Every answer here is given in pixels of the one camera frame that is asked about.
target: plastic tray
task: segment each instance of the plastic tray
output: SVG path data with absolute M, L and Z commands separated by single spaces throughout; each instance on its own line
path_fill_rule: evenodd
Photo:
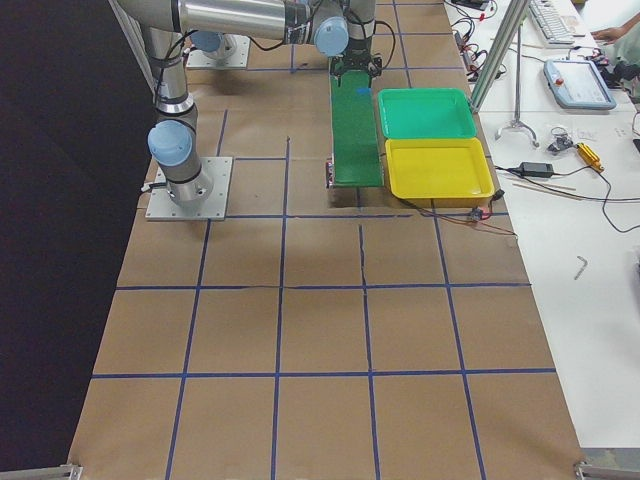
M 477 138 L 387 140 L 385 148 L 391 192 L 396 197 L 475 202 L 494 194 Z
M 382 133 L 387 138 L 471 138 L 476 126 L 462 90 L 401 88 L 378 94 Z

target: keyboard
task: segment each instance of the keyboard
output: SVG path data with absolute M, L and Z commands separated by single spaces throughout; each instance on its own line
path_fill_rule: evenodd
M 531 0 L 529 13 L 545 40 L 546 48 L 571 48 L 575 38 L 551 0 Z

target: blue object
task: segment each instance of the blue object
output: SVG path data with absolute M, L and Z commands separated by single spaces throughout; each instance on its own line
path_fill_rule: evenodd
M 544 75 L 562 108 L 611 110 L 616 106 L 593 62 L 547 60 L 544 62 Z
M 320 24 L 313 36 L 313 43 L 320 53 L 335 57 L 344 52 L 349 43 L 347 22 L 342 17 L 329 17 Z
M 189 129 L 175 120 L 157 124 L 149 132 L 147 141 L 153 156 L 165 167 L 175 167 L 183 163 L 193 148 Z
M 222 34 L 218 32 L 197 31 L 191 34 L 193 44 L 203 52 L 213 53 L 222 45 Z

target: white table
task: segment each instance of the white table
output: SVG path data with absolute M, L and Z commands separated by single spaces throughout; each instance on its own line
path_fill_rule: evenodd
M 569 0 L 554 3 L 561 13 L 575 14 Z M 495 37 L 508 1 L 498 4 L 498 15 L 477 25 L 472 41 L 482 47 Z M 453 9 L 448 11 L 452 21 L 458 18 Z M 542 45 L 540 39 L 527 19 L 523 43 Z M 589 35 L 577 44 L 594 45 Z M 548 59 L 566 56 L 567 50 L 524 47 L 523 53 Z M 622 92 L 615 94 L 618 107 L 610 112 L 563 110 L 547 87 L 543 64 L 523 58 L 521 119 L 536 131 L 541 147 L 534 149 L 527 135 L 514 131 L 495 140 L 497 129 L 513 117 L 515 56 L 507 53 L 508 74 L 494 82 L 480 113 L 494 164 L 552 163 L 561 173 L 580 168 L 584 163 L 575 151 L 558 157 L 546 151 L 551 128 L 563 126 L 601 157 L 612 197 L 640 197 L 640 153 L 631 141 L 635 107 Z M 640 447 L 640 277 L 635 252 L 640 229 L 617 233 L 602 215 L 601 203 L 522 188 L 508 174 L 499 178 L 580 445 Z M 552 182 L 578 194 L 606 193 L 604 182 L 591 171 L 557 178 Z M 620 227 L 640 223 L 638 203 L 607 204 L 607 212 Z M 578 256 L 588 265 L 575 280 L 583 265 Z

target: black cable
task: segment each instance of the black cable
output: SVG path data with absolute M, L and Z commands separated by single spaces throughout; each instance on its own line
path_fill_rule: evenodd
M 162 187 L 166 187 L 166 186 L 167 186 L 167 182 L 145 183 L 142 186 L 141 194 L 142 193 L 151 193 L 156 188 L 162 188 Z
M 471 40 L 471 37 L 473 36 L 474 32 L 476 31 L 476 24 L 474 23 L 474 21 L 470 18 L 470 17 L 462 17 L 459 18 L 458 20 L 456 20 L 455 22 L 453 22 L 451 24 L 451 28 L 455 30 L 455 27 L 458 25 L 467 25 L 467 33 L 465 33 L 464 35 L 461 35 L 462 40 L 466 43 L 469 40 Z
M 469 15 L 465 10 L 462 10 L 461 7 L 459 7 L 458 5 L 454 5 L 453 3 L 451 3 L 449 0 L 444 0 L 444 3 L 446 3 L 447 5 L 449 5 L 450 7 L 453 7 L 457 10 L 457 12 L 462 15 L 463 17 L 468 17 L 471 18 L 473 20 L 488 20 L 490 18 L 495 17 L 496 13 L 498 13 L 498 4 L 496 3 L 495 0 L 491 0 L 489 2 L 489 4 L 491 5 L 491 13 L 489 15 L 484 15 L 484 16 L 480 16 L 480 17 L 472 17 L 471 15 Z
M 620 227 L 618 227 L 615 223 L 613 223 L 613 221 L 611 220 L 611 218 L 609 217 L 609 215 L 607 214 L 607 211 L 606 211 L 607 202 L 609 201 L 609 195 L 611 194 L 611 183 L 609 183 L 609 180 L 604 178 L 602 173 L 598 172 L 597 170 L 594 170 L 594 171 L 604 181 L 604 183 L 607 184 L 607 194 L 604 196 L 604 201 L 602 202 L 602 214 L 604 215 L 604 218 L 607 219 L 607 222 L 609 222 L 609 225 L 611 225 L 611 227 L 618 233 L 629 233 L 632 230 L 640 228 L 640 224 L 638 224 L 638 225 L 634 225 L 633 227 L 629 227 L 629 228 L 626 228 L 626 229 L 623 230 Z
M 356 12 L 354 12 L 353 10 L 349 9 L 347 11 L 347 15 L 352 15 L 353 18 L 355 19 L 355 22 L 351 21 L 349 18 L 347 18 L 347 20 L 349 20 L 349 22 L 351 23 L 355 23 L 356 25 L 360 25 L 360 28 L 362 29 L 362 40 L 366 40 L 367 38 L 367 31 L 365 30 L 365 25 L 362 22 L 362 19 L 358 16 L 358 14 Z
M 304 22 L 299 23 L 298 25 L 296 25 L 294 28 L 298 28 L 303 26 L 305 23 L 311 24 L 311 22 L 313 22 L 313 18 L 316 16 L 316 13 L 318 13 L 318 10 L 320 10 L 320 6 L 324 3 L 324 0 L 320 0 L 318 2 L 318 5 L 314 7 L 312 7 L 311 5 L 309 6 L 311 8 L 311 15 L 309 15 L 309 18 L 307 18 Z
M 382 67 L 382 70 L 386 70 L 389 64 L 391 63 L 391 60 L 393 59 L 393 54 L 396 51 L 396 32 L 393 31 L 393 28 L 391 27 L 391 25 L 389 25 L 387 22 L 383 20 L 376 20 L 375 25 L 378 25 L 378 24 L 384 25 L 389 29 L 389 31 L 391 32 L 391 39 L 393 41 L 393 43 L 391 44 L 391 53 L 389 54 L 389 59 L 387 60 L 387 63 L 385 63 L 384 67 Z
M 448 216 L 448 215 L 442 215 L 440 213 L 436 213 L 436 212 L 433 212 L 431 210 L 427 210 L 426 208 L 420 207 L 420 206 L 416 205 L 415 203 L 410 202 L 409 200 L 405 200 L 405 199 L 402 199 L 402 198 L 398 198 L 398 200 L 403 205 L 406 205 L 407 207 L 411 207 L 411 208 L 415 209 L 423 217 L 437 218 L 437 219 L 443 220 L 445 222 L 453 223 L 454 225 L 472 227 L 477 232 L 491 233 L 493 235 L 517 236 L 515 232 L 513 232 L 511 230 L 508 230 L 506 228 L 497 227 L 497 226 L 491 225 L 489 223 L 477 222 L 475 220 L 464 220 L 464 219 L 461 219 L 461 218 L 455 218 L 455 217 L 451 217 L 451 216 Z
M 581 50 L 583 48 L 589 48 L 591 49 L 591 53 L 595 56 L 595 55 L 601 55 L 602 54 L 602 50 L 600 50 L 598 47 L 587 47 L 584 45 L 576 45 L 575 47 L 571 47 L 569 49 L 569 51 L 567 52 L 567 60 L 571 60 L 571 52 L 575 52 L 577 50 Z
M 533 185 L 536 185 L 540 188 L 544 188 L 545 190 L 549 190 L 550 192 L 554 192 L 554 193 L 559 193 L 561 195 L 565 195 L 567 197 L 571 197 L 571 198 L 575 198 L 578 200 L 590 200 L 593 202 L 604 202 L 605 200 L 609 203 L 635 203 L 635 202 L 640 202 L 640 197 L 630 197 L 630 198 L 603 198 L 603 197 L 589 197 L 586 195 L 577 195 L 575 193 L 570 193 L 564 190 L 559 190 L 557 188 L 552 188 L 552 187 L 548 187 L 547 185 L 545 185 L 544 183 L 540 183 L 540 182 L 534 182 L 533 180 L 531 180 L 530 178 L 522 175 L 522 173 L 520 173 L 518 171 L 518 169 L 516 168 L 504 168 L 504 167 L 499 167 L 497 165 L 494 166 L 496 170 L 501 170 L 507 173 L 510 173 L 511 175 L 514 175 L 518 178 L 521 178 L 523 180 L 526 180 L 529 183 L 532 183 Z M 586 167 L 584 168 L 584 170 L 586 170 L 587 168 L 593 170 L 594 172 L 598 173 L 597 170 L 594 170 L 592 167 Z
M 511 50 L 513 53 L 518 53 L 518 51 L 517 51 L 515 48 L 511 48 L 511 47 L 509 47 L 509 50 Z M 523 54 L 521 54 L 521 55 L 522 55 L 522 57 L 524 57 L 524 58 L 532 58 L 533 60 L 538 60 L 539 62 L 542 62 L 542 63 L 545 63 L 545 62 L 546 62 L 546 60 L 542 60 L 541 58 L 533 57 L 533 56 L 531 56 L 531 55 L 525 55 L 524 53 L 523 53 Z
M 162 68 L 160 69 L 160 74 L 158 75 L 158 82 L 156 83 L 156 89 L 153 93 L 153 106 L 155 108 L 158 108 L 158 100 L 160 97 L 160 85 L 162 85 L 162 79 L 164 78 L 164 64 L 171 58 L 171 55 L 173 54 L 173 51 L 176 49 L 176 47 L 178 47 L 178 45 L 180 45 L 180 48 L 182 49 L 182 47 L 184 46 L 184 42 L 187 40 L 187 38 L 189 38 L 191 35 L 193 35 L 194 33 L 196 33 L 197 30 L 189 30 L 188 32 L 184 33 L 180 39 L 175 42 L 173 45 L 171 45 L 169 47 L 169 50 L 167 50 L 167 54 L 164 57 L 164 60 L 162 62 Z
M 281 46 L 284 45 L 284 40 L 282 40 L 282 41 L 280 41 L 280 42 L 278 42 L 275 45 L 272 45 L 270 47 L 263 47 L 258 42 L 256 42 L 252 37 L 249 37 L 249 40 L 251 41 L 251 43 L 253 43 L 256 47 L 258 47 L 263 52 L 271 52 L 272 50 L 275 50 L 276 48 L 280 48 Z
M 573 175 L 574 173 L 581 172 L 582 170 L 586 170 L 587 168 L 591 168 L 591 167 L 589 165 L 586 165 L 586 166 L 584 166 L 582 168 L 579 168 L 579 169 L 574 170 L 573 172 L 569 172 L 569 173 L 556 173 L 556 172 L 554 172 L 553 176 L 554 177 L 556 177 L 556 176 L 557 177 L 568 177 L 569 175 Z

